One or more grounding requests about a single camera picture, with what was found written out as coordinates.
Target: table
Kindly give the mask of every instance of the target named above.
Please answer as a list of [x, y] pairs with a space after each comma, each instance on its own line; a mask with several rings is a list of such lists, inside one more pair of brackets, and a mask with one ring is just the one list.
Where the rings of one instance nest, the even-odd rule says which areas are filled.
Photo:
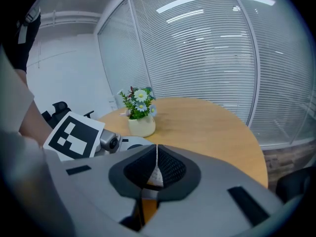
[[[159, 98], [156, 131], [146, 137], [155, 144], [190, 150], [229, 162], [268, 187], [266, 162], [260, 146], [249, 128], [233, 113], [208, 101], [194, 98]], [[113, 111], [99, 121], [105, 128], [130, 136], [128, 117]]]

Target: floor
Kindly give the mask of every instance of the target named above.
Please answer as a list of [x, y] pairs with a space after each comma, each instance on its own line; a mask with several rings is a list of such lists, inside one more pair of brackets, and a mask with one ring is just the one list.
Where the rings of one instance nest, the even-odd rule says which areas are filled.
[[275, 192], [280, 177], [303, 168], [316, 153], [316, 140], [291, 148], [263, 151], [265, 156], [269, 190]]

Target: window blinds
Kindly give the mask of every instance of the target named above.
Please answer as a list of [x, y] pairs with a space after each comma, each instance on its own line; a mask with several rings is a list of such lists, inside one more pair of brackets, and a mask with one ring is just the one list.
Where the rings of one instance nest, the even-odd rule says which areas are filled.
[[212, 101], [247, 122], [253, 42], [235, 0], [132, 0], [157, 98]]
[[306, 114], [313, 56], [304, 22], [288, 0], [240, 0], [259, 47], [260, 91], [251, 130], [261, 146], [289, 143]]
[[127, 0], [112, 13], [98, 38], [113, 95], [131, 86], [150, 86]]

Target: person's arm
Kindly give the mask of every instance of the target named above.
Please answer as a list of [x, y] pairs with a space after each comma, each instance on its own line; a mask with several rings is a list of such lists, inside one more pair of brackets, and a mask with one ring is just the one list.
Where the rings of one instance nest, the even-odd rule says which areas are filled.
[[[16, 69], [15, 71], [27, 86], [25, 71], [20, 69]], [[33, 101], [29, 107], [29, 110], [24, 116], [20, 127], [20, 133], [23, 136], [32, 137], [38, 142], [40, 146], [42, 146], [51, 132], [52, 128], [44, 120], [35, 102]]]

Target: flower pot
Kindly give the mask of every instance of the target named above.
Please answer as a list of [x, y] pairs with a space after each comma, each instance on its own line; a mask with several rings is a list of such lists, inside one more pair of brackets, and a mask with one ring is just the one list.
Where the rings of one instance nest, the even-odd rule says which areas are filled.
[[154, 133], [156, 123], [154, 118], [148, 114], [148, 116], [140, 119], [129, 119], [128, 127], [132, 136], [147, 137]]

